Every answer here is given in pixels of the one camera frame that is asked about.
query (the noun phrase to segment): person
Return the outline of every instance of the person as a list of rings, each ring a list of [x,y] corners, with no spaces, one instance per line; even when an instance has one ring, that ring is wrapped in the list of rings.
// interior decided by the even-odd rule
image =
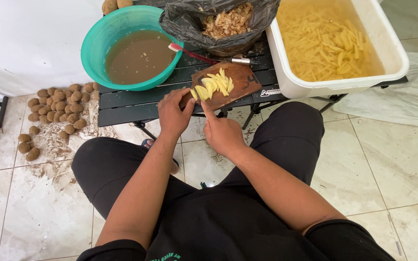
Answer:
[[[200,190],[170,175],[194,109],[194,99],[178,106],[188,92],[159,102],[161,133],[150,149],[113,138],[79,148],[73,173],[106,222],[77,260],[394,260],[309,187],[325,130],[307,104],[274,110],[247,146],[237,122],[202,102],[208,144],[236,167]]]

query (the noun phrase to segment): white plastic tub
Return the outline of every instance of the white plastic tub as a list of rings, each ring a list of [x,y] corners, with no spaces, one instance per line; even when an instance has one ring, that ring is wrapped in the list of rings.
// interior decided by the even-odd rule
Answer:
[[[407,74],[409,58],[378,1],[350,1],[354,4],[369,39],[383,63],[386,74],[333,81],[303,81],[290,69],[277,20],[274,19],[266,32],[280,91],[285,97],[293,99],[362,92],[380,82],[398,80]]]

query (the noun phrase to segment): teal bowl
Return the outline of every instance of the teal bowl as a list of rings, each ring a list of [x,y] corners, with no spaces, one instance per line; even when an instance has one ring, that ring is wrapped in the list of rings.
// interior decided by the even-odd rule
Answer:
[[[183,42],[170,36],[159,25],[163,10],[151,6],[131,6],[104,16],[90,29],[83,40],[81,59],[86,73],[97,83],[114,90],[144,91],[163,83],[173,72],[182,52],[178,51],[171,64],[156,77],[132,85],[114,84],[105,71],[105,57],[111,46],[126,34],[138,30],[155,30],[167,35],[183,47]]]

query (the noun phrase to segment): logo on table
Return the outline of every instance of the logo on table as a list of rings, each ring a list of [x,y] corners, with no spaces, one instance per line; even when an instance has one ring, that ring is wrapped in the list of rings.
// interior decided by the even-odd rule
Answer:
[[[280,89],[276,89],[276,90],[262,90],[261,92],[261,97],[268,97],[270,95],[274,95],[274,94],[281,94],[282,92],[280,92]]]

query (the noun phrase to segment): tile floor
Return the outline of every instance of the tile floor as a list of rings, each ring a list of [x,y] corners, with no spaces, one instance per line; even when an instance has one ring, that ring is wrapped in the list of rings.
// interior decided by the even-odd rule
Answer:
[[[382,7],[405,49],[418,52],[418,1],[385,0]],[[146,136],[130,124],[96,127],[97,103],[91,102],[85,113],[88,126],[67,142],[57,138],[60,124],[40,126],[33,142],[41,156],[26,162],[17,152],[17,136],[33,124],[26,120],[31,97],[9,99],[0,130],[0,261],[74,261],[95,244],[104,224],[73,178],[75,151],[92,137],[141,143]],[[323,106],[316,100],[301,101]],[[274,109],[251,121],[243,133],[247,144]],[[242,123],[248,112],[236,108],[229,117]],[[418,261],[418,127],[333,110],[323,116],[326,133],[311,187],[367,228],[396,260]],[[191,120],[174,154],[182,166],[177,176],[197,188],[202,181],[217,184],[233,167],[207,145],[203,122]],[[158,135],[159,122],[148,123],[148,129]]]

